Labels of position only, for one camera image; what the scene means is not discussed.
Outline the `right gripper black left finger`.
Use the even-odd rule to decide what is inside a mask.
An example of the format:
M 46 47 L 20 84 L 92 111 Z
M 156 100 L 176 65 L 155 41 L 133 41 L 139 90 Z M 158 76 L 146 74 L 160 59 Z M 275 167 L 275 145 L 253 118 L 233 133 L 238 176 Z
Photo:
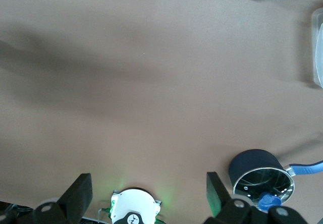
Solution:
M 81 174 L 58 201 L 46 202 L 23 216 L 2 211 L 1 223 L 79 223 L 91 200 L 91 174 Z

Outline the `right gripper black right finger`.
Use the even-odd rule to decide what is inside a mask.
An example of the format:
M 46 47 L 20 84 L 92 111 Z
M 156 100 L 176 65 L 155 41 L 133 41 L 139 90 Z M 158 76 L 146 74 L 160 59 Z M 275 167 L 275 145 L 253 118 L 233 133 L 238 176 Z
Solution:
M 205 223 L 307 223 L 292 208 L 274 206 L 265 213 L 239 197 L 232 198 L 216 172 L 206 174 L 206 196 L 212 217 Z

